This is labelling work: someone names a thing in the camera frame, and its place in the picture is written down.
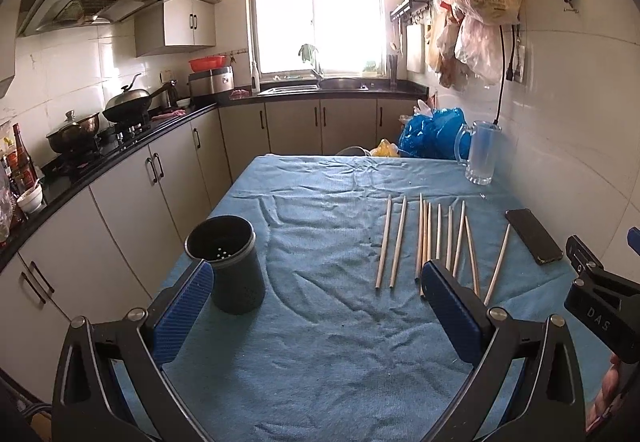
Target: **window pane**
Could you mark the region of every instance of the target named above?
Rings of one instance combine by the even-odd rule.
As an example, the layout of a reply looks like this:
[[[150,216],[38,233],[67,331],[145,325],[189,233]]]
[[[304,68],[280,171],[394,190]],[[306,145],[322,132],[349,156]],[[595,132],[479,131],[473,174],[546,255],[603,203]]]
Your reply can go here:
[[[260,70],[309,70],[298,51],[314,42],[311,0],[255,0]]]
[[[316,47],[325,72],[376,70],[383,42],[380,0],[316,0]]]

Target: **blue gripper pad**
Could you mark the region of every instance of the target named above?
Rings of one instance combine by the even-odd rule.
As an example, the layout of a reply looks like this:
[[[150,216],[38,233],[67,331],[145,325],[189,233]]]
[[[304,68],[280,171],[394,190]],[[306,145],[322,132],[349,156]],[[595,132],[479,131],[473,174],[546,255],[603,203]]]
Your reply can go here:
[[[640,230],[638,230],[638,228],[632,227],[629,229],[629,232],[626,234],[626,242],[636,254],[640,255]]]
[[[211,294],[214,283],[209,263],[191,263],[180,279],[165,288],[148,309],[141,328],[145,344],[158,367],[173,361]]]
[[[420,284],[458,357],[477,366],[494,331],[487,308],[437,260],[424,264]]]

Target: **white bowl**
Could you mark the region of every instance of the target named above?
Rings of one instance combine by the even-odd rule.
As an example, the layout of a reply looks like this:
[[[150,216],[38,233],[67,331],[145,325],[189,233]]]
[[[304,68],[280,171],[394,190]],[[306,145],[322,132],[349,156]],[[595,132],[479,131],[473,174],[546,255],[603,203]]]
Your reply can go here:
[[[18,198],[18,205],[25,213],[33,213],[42,203],[42,186],[36,184]]]

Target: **metal screw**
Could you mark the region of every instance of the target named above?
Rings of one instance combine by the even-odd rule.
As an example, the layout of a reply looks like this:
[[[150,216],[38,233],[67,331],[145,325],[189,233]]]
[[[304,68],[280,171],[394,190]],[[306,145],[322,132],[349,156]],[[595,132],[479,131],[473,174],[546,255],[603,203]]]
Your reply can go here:
[[[555,324],[557,327],[564,326],[564,318],[562,316],[559,316],[558,314],[553,314],[551,316],[551,322]]]
[[[509,317],[507,311],[504,308],[500,307],[494,307],[489,310],[489,316],[494,318],[496,321],[504,321],[505,319],[507,319],[507,317]]]
[[[80,328],[81,326],[84,325],[84,316],[76,316],[71,320],[71,327],[72,328]]]
[[[143,308],[132,308],[129,313],[127,313],[127,319],[129,321],[140,321],[144,316],[146,316],[146,310]]]

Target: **blue tablecloth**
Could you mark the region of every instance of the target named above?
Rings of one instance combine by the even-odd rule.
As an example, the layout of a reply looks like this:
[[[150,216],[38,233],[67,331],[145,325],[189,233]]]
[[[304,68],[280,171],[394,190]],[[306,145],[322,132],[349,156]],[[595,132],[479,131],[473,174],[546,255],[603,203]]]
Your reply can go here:
[[[420,193],[434,209],[442,204],[443,252],[448,206],[455,208],[455,245],[466,200],[484,296],[506,228],[504,212],[520,204],[498,183],[469,183],[455,162],[267,156],[236,181],[213,215],[240,215],[254,225],[266,298],[245,316],[206,304],[177,359],[164,366],[217,442],[407,442],[420,440],[434,424],[471,366],[458,359],[430,306],[418,297]],[[389,194],[392,229],[377,293]],[[402,195],[408,214],[398,280],[390,291]],[[462,252],[460,281],[471,286],[466,242]],[[165,285],[188,263],[183,255]],[[574,277],[566,262],[537,266],[513,233],[491,305],[520,319],[566,317],[585,398],[591,400],[609,351],[564,310]],[[519,369],[513,365],[484,431],[499,421]]]

